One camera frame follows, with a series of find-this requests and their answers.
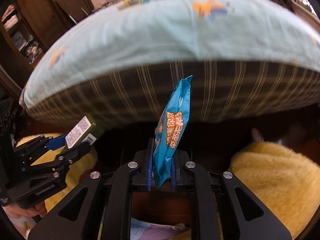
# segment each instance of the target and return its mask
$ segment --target blue snack package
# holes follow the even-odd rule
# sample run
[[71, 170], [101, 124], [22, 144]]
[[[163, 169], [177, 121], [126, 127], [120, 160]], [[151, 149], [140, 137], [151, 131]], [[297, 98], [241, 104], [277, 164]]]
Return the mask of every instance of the blue snack package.
[[170, 175], [171, 157], [189, 121], [191, 79], [192, 76], [188, 76], [177, 84], [155, 130], [156, 149], [153, 153], [153, 176], [157, 188]]

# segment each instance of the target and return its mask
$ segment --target silver screw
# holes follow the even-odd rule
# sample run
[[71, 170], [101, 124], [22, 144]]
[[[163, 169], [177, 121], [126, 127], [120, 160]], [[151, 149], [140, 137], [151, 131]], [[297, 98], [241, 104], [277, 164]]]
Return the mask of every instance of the silver screw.
[[131, 169], [134, 169], [134, 168], [138, 167], [138, 163], [136, 163], [136, 162], [129, 162], [129, 163], [128, 163], [128, 167], [131, 168]]
[[231, 179], [233, 177], [233, 175], [230, 171], [225, 171], [223, 173], [223, 177], [225, 177], [226, 179]]
[[194, 168], [196, 166], [196, 164], [194, 162], [186, 162], [186, 166], [188, 168]]
[[99, 178], [100, 177], [100, 173], [98, 172], [98, 171], [93, 171], [93, 172], [91, 172], [91, 174], [90, 174], [90, 178], [91, 179], [97, 179], [97, 178]]

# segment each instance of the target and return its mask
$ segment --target mattress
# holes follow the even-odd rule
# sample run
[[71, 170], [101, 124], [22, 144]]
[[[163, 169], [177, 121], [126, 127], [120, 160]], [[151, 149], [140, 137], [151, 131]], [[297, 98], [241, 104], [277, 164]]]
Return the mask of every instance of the mattress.
[[44, 55], [23, 91], [39, 120], [106, 128], [157, 120], [193, 75], [191, 121], [319, 102], [320, 36], [269, 0], [152, 0], [93, 14]]

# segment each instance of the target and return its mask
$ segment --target plaid fabric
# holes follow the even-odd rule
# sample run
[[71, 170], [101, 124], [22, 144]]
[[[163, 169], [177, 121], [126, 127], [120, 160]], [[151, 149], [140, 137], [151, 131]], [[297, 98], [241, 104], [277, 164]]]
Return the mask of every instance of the plaid fabric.
[[106, 129], [158, 121], [180, 79], [193, 75], [191, 121], [221, 122], [318, 103], [320, 75], [271, 62], [204, 61], [142, 65], [61, 91], [27, 109], [44, 122], [75, 125], [90, 113]]

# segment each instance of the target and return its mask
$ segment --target human hand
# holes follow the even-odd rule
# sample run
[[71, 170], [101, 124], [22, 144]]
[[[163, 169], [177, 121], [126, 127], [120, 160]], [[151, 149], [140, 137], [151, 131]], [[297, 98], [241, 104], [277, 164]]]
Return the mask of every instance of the human hand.
[[44, 201], [28, 209], [22, 209], [16, 203], [11, 203], [4, 209], [9, 217], [16, 219], [20, 218], [20, 216], [35, 217], [36, 215], [40, 215], [40, 217], [44, 217], [47, 214], [47, 209], [45, 207]]

